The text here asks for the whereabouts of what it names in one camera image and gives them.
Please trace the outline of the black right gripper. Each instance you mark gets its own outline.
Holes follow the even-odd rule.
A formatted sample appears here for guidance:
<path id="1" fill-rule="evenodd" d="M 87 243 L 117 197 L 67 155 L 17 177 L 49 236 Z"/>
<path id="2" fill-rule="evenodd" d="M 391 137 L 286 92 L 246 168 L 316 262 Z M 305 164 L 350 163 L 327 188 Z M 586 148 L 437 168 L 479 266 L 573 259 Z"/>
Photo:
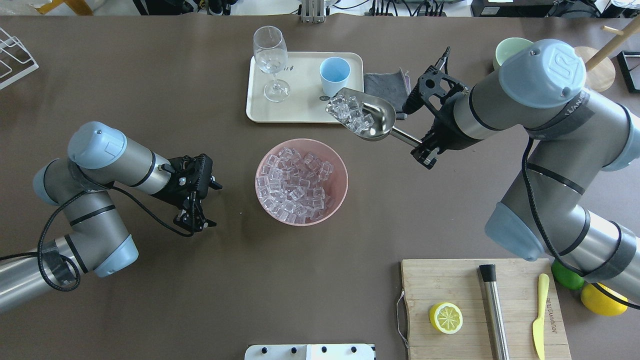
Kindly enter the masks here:
<path id="1" fill-rule="evenodd" d="M 412 157 L 426 169 L 434 168 L 439 154 L 446 150 L 464 150 L 478 142 L 457 125 L 454 107 L 464 98 L 467 86 L 440 70 L 426 70 L 409 94 L 402 111 L 407 116 L 426 107 L 433 115 L 430 130 L 422 144 L 411 151 Z"/>

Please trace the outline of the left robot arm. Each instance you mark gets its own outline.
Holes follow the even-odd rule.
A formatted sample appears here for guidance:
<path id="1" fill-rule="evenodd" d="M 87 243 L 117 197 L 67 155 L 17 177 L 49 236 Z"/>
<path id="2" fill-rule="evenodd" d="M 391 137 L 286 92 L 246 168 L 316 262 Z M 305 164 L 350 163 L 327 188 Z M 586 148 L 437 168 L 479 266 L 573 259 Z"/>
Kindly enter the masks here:
<path id="1" fill-rule="evenodd" d="M 89 121 L 71 137 L 67 157 L 34 176 L 34 192 L 55 211 L 35 249 L 2 256 L 2 313 L 50 290 L 73 291 L 84 274 L 104 278 L 137 260 L 132 234 L 109 194 L 125 194 L 124 187 L 176 207 L 173 225 L 160 225 L 179 236 L 216 225 L 201 205 L 210 189 L 222 189 L 208 155 L 167 159 L 118 129 Z"/>

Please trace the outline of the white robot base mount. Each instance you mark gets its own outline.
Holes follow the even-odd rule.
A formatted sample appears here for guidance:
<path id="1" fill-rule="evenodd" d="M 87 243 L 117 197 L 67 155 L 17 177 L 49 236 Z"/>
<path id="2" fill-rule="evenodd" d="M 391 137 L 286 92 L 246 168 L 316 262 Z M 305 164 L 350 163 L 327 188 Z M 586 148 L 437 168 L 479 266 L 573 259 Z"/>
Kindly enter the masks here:
<path id="1" fill-rule="evenodd" d="M 375 360 L 375 346 L 366 343 L 254 344 L 245 360 Z"/>

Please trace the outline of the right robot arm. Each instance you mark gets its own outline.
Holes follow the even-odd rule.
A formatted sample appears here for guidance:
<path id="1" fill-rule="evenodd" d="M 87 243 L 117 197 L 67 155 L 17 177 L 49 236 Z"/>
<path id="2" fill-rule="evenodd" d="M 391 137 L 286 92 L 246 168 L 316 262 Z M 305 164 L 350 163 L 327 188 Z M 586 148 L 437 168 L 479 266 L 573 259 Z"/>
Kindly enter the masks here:
<path id="1" fill-rule="evenodd" d="M 597 289 L 639 300 L 639 238 L 580 206 L 601 171 L 639 157 L 639 118 L 586 87 L 574 48 L 540 39 L 471 88 L 443 73 L 443 54 L 416 82 L 402 112 L 434 114 L 411 151 L 431 169 L 446 150 L 464 150 L 520 125 L 528 135 L 520 171 L 485 225 L 486 235 L 533 262 L 551 255 Z"/>

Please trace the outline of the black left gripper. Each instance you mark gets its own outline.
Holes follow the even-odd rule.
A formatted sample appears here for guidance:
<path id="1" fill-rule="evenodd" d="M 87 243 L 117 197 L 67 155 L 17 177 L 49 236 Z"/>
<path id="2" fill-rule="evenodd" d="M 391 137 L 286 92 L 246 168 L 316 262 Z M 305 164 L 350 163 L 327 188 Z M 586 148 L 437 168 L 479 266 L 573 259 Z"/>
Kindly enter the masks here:
<path id="1" fill-rule="evenodd" d="M 208 155 L 201 153 L 195 157 L 171 158 L 160 164 L 158 170 L 169 178 L 164 187 L 151 196 L 178 207 L 174 225 L 189 233 L 217 227 L 217 223 L 208 219 L 202 209 L 202 200 L 208 196 L 210 188 L 215 191 L 223 189 L 213 176 L 213 160 Z"/>

